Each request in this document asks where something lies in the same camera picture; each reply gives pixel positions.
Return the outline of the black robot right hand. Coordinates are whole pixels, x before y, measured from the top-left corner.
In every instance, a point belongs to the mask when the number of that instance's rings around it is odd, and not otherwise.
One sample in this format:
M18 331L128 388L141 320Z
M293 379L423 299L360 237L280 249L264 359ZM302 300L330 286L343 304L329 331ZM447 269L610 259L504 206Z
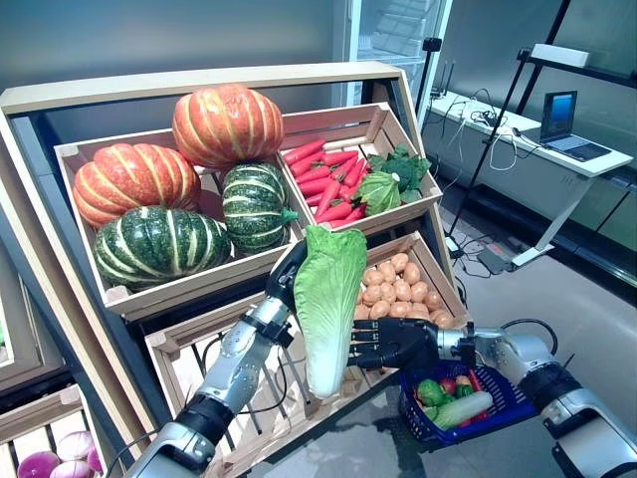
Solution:
M355 320L348 365L361 369L429 368L439 359L438 327L425 319Z

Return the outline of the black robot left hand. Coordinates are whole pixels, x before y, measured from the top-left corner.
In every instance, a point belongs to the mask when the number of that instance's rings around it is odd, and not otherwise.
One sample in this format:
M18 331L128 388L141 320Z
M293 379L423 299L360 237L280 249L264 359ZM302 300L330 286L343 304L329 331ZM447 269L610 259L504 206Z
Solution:
M295 280L307 257L308 245L305 239L291 244L275 264L266 283L266 296L280 300L291 313L296 311Z

